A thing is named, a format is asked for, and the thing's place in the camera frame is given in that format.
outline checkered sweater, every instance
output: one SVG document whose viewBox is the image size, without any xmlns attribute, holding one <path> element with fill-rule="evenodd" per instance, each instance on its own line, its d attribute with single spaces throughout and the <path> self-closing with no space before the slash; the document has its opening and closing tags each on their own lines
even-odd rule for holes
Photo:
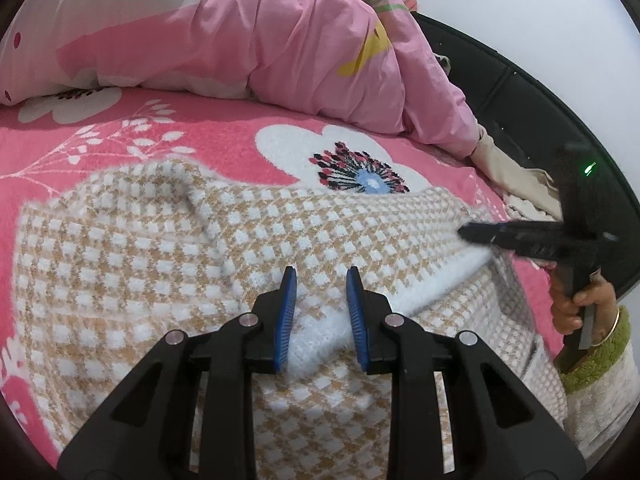
<svg viewBox="0 0 640 480">
<path fill-rule="evenodd" d="M 287 265 L 298 272 L 289 369 L 254 383 L 260 478 L 385 477 L 391 384 L 354 360 L 344 297 L 352 265 L 425 329 L 477 332 L 562 423 L 562 383 L 510 260 L 456 236 L 471 217 L 445 189 L 249 186 L 177 160 L 94 174 L 27 205 L 17 330 L 46 428 L 61 449 L 163 334 L 219 328 L 277 287 Z M 442 383 L 439 394 L 450 470 Z"/>
</svg>

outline bangle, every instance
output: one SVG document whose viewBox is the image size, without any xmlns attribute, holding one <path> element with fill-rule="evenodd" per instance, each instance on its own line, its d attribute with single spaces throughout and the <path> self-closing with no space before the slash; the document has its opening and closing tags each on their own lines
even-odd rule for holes
<svg viewBox="0 0 640 480">
<path fill-rule="evenodd" d="M 611 335 L 616 331 L 616 327 L 618 326 L 618 322 L 619 321 L 620 321 L 620 307 L 618 307 L 618 314 L 616 316 L 616 322 L 613 324 L 613 327 L 611 327 L 611 331 L 607 334 L 606 338 L 604 338 L 599 343 L 596 343 L 595 345 L 591 345 L 591 346 L 595 348 L 596 346 L 600 346 L 600 345 L 604 344 L 607 341 L 607 339 L 609 339 L 611 337 Z"/>
</svg>

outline silver screw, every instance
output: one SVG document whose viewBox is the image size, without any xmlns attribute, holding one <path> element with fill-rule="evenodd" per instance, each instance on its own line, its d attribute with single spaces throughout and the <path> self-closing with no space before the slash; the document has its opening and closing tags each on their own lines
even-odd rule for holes
<svg viewBox="0 0 640 480">
<path fill-rule="evenodd" d="M 240 316 L 240 324 L 242 326 L 256 326 L 258 324 L 258 316 L 256 316 L 253 312 L 247 312 L 246 314 L 242 314 Z"/>
<path fill-rule="evenodd" d="M 400 314 L 388 314 L 385 317 L 385 323 L 393 327 L 402 326 L 404 325 L 404 317 L 400 316 Z"/>
<path fill-rule="evenodd" d="M 164 336 L 164 341 L 169 345 L 179 345 L 184 341 L 184 332 L 182 330 L 171 330 Z"/>
<path fill-rule="evenodd" d="M 463 345 L 473 346 L 478 342 L 478 336 L 473 332 L 463 332 L 460 334 L 460 342 Z"/>
</svg>

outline green led indicator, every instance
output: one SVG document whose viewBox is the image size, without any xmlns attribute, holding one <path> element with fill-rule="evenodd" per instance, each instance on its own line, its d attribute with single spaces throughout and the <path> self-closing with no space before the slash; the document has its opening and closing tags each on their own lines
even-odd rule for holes
<svg viewBox="0 0 640 480">
<path fill-rule="evenodd" d="M 593 171 L 593 168 L 595 168 L 597 162 L 592 162 L 590 165 L 588 165 L 585 169 L 584 169 L 584 174 L 586 176 L 589 176 L 591 174 L 591 171 Z"/>
</svg>

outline pink bed sheet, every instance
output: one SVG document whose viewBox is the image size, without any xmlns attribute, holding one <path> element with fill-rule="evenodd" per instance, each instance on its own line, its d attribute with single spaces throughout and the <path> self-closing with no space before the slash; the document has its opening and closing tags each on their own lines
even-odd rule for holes
<svg viewBox="0 0 640 480">
<path fill-rule="evenodd" d="M 281 108 L 192 94 L 107 88 L 0 107 L 0 153 L 0 389 L 51 463 L 60 450 L 30 394 L 12 307 L 15 220 L 25 201 L 55 196 L 95 170 L 179 155 L 256 184 L 302 182 L 376 193 L 444 186 L 473 206 L 489 208 L 495 220 L 507 219 L 500 198 L 476 170 L 436 148 Z M 526 260 L 515 264 L 538 330 L 556 354 L 561 337 L 551 325 L 546 273 Z"/>
</svg>

